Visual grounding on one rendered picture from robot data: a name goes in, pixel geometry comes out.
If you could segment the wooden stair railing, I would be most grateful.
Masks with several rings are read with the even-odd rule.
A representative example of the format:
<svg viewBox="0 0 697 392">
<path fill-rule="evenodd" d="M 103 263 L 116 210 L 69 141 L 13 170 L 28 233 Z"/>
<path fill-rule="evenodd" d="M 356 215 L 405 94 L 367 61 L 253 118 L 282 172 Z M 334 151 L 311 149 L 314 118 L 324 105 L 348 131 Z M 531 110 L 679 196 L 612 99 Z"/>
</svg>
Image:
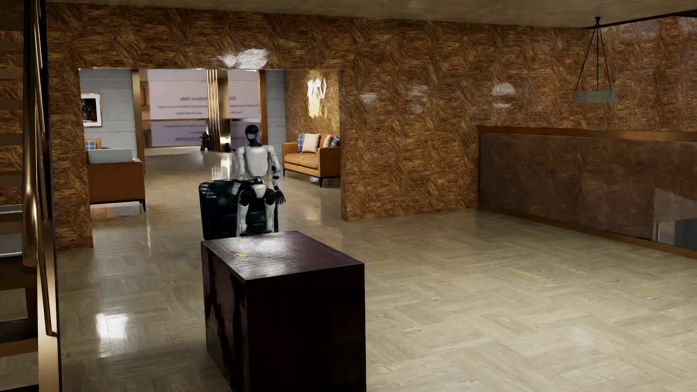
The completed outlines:
<svg viewBox="0 0 697 392">
<path fill-rule="evenodd" d="M 46 0 L 23 0 L 22 262 L 37 275 L 38 392 L 63 392 Z"/>
</svg>

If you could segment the dark glass balustrade panel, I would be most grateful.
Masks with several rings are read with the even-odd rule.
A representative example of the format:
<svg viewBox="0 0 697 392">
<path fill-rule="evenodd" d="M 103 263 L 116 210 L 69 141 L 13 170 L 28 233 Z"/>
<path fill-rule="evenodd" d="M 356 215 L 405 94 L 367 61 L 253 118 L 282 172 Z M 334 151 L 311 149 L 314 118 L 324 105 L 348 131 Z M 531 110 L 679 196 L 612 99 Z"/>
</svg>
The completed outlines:
<svg viewBox="0 0 697 392">
<path fill-rule="evenodd" d="M 478 132 L 480 209 L 697 259 L 697 132 Z"/>
</svg>

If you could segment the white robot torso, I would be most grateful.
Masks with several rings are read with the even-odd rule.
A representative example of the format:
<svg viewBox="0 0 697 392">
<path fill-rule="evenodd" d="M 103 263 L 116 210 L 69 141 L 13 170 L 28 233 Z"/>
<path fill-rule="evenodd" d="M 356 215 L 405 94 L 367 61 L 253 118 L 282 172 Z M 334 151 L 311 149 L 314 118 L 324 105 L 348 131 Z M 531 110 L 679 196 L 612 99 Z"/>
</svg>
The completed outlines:
<svg viewBox="0 0 697 392">
<path fill-rule="evenodd" d="M 250 180 L 256 183 L 263 183 L 263 178 L 269 171 L 269 157 L 266 149 L 267 145 L 260 147 L 245 147 L 245 163 L 247 176 L 245 180 Z"/>
</svg>

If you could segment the dark wooden cube block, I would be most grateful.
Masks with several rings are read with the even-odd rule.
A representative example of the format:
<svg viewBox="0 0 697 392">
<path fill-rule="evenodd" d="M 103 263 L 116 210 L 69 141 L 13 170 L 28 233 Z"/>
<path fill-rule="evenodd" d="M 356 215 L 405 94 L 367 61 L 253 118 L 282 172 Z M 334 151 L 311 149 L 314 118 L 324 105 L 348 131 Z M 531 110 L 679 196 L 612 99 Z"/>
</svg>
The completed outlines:
<svg viewBox="0 0 697 392">
<path fill-rule="evenodd" d="M 367 392 L 362 262 L 298 231 L 202 241 L 201 262 L 206 349 L 233 392 Z"/>
</svg>

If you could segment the framed wall picture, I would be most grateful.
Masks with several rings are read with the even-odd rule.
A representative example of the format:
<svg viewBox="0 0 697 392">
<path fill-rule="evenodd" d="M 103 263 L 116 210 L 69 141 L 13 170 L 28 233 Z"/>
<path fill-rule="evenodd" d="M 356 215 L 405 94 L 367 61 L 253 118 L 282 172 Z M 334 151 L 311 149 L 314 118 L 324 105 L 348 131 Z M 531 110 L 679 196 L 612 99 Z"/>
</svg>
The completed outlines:
<svg viewBox="0 0 697 392">
<path fill-rule="evenodd" d="M 83 127 L 102 127 L 100 94 L 81 94 Z"/>
</svg>

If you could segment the robot leg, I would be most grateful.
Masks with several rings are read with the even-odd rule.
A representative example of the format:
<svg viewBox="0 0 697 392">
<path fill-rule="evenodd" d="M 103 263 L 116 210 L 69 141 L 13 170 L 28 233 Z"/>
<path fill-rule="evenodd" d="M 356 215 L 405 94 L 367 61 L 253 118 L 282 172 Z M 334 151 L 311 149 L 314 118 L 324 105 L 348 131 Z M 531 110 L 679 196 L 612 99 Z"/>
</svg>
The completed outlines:
<svg viewBox="0 0 697 392">
<path fill-rule="evenodd" d="M 277 195 L 274 188 L 269 189 L 266 185 L 260 183 L 253 186 L 257 199 L 264 201 L 266 229 L 264 234 L 274 232 L 274 211 L 276 207 Z"/>
<path fill-rule="evenodd" d="M 252 200 L 254 200 L 257 196 L 255 194 L 255 191 L 253 189 L 253 186 L 249 189 L 245 189 L 240 191 L 237 194 L 238 197 L 238 210 L 237 210 L 237 223 L 236 223 L 236 236 L 245 236 L 246 232 L 248 230 L 248 225 L 247 225 L 247 215 L 248 215 L 248 209 L 249 205 L 251 204 Z"/>
</svg>

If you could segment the right robot leg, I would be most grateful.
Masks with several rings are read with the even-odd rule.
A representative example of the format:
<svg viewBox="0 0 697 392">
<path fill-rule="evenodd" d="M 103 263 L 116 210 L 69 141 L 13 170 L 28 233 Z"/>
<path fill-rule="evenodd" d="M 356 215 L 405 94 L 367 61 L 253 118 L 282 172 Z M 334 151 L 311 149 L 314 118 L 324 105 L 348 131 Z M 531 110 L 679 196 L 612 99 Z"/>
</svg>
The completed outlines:
<svg viewBox="0 0 697 392">
<path fill-rule="evenodd" d="M 248 215 L 248 209 L 249 205 L 251 204 L 252 200 L 254 200 L 257 196 L 255 194 L 255 191 L 253 189 L 253 186 L 249 189 L 245 189 L 240 191 L 237 194 L 238 197 L 238 210 L 237 210 L 237 223 L 236 223 L 236 236 L 245 236 L 246 232 L 248 230 L 248 225 L 247 225 L 247 215 Z"/>
</svg>

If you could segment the orange sofa with grey seat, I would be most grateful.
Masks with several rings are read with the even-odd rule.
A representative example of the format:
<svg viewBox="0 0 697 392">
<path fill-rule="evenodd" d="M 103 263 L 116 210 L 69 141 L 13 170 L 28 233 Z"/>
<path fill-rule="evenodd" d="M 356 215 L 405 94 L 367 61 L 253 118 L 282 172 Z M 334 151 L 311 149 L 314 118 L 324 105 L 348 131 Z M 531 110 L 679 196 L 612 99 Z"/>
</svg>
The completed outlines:
<svg viewBox="0 0 697 392">
<path fill-rule="evenodd" d="M 86 153 L 89 203 L 138 201 L 146 211 L 144 163 L 129 148 L 97 148 Z"/>
</svg>

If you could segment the gold ribbed column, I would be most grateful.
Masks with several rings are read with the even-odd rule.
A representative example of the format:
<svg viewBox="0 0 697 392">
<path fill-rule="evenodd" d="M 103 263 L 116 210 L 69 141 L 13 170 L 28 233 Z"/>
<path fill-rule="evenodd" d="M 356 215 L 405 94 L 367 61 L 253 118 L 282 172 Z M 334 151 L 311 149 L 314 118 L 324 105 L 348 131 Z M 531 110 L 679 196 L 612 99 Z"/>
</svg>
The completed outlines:
<svg viewBox="0 0 697 392">
<path fill-rule="evenodd" d="M 205 70 L 208 94 L 207 133 L 211 151 L 229 151 L 229 80 L 224 69 Z"/>
</svg>

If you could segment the left robot leg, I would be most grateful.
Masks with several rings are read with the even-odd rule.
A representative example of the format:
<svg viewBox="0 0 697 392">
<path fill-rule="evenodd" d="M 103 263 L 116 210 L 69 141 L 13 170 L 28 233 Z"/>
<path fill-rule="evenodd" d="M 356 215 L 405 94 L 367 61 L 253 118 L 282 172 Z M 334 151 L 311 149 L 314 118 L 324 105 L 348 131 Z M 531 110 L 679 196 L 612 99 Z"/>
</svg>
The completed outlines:
<svg viewBox="0 0 697 392">
<path fill-rule="evenodd" d="M 274 232 L 274 211 L 276 207 L 277 195 L 274 188 L 269 189 L 266 185 L 260 183 L 253 186 L 257 199 L 264 201 L 266 229 L 264 234 Z"/>
</svg>

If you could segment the white wall sign with text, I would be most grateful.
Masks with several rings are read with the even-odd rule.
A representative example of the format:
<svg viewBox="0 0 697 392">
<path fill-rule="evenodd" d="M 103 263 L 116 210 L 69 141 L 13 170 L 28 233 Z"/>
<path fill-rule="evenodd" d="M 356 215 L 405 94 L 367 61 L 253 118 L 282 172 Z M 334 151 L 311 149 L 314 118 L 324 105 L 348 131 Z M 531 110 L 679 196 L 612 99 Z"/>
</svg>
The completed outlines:
<svg viewBox="0 0 697 392">
<path fill-rule="evenodd" d="M 262 129 L 262 93 L 258 71 L 227 71 L 231 150 L 248 143 L 246 126 Z M 146 147 L 200 147 L 208 121 L 205 69 L 143 69 L 139 76 Z"/>
</svg>

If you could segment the orange leather sofa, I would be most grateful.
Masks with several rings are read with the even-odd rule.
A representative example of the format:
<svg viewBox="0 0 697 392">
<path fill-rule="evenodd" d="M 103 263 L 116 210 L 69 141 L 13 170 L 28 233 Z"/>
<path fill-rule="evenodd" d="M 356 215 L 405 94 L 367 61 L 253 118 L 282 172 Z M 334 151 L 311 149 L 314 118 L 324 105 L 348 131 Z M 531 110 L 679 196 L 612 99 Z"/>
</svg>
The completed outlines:
<svg viewBox="0 0 697 392">
<path fill-rule="evenodd" d="M 319 186 L 322 187 L 325 179 L 341 177 L 341 156 L 341 147 L 320 148 L 318 145 L 315 154 L 308 154 L 297 152 L 297 140 L 286 142 L 282 144 L 283 173 L 292 172 L 313 177 L 318 179 Z"/>
</svg>

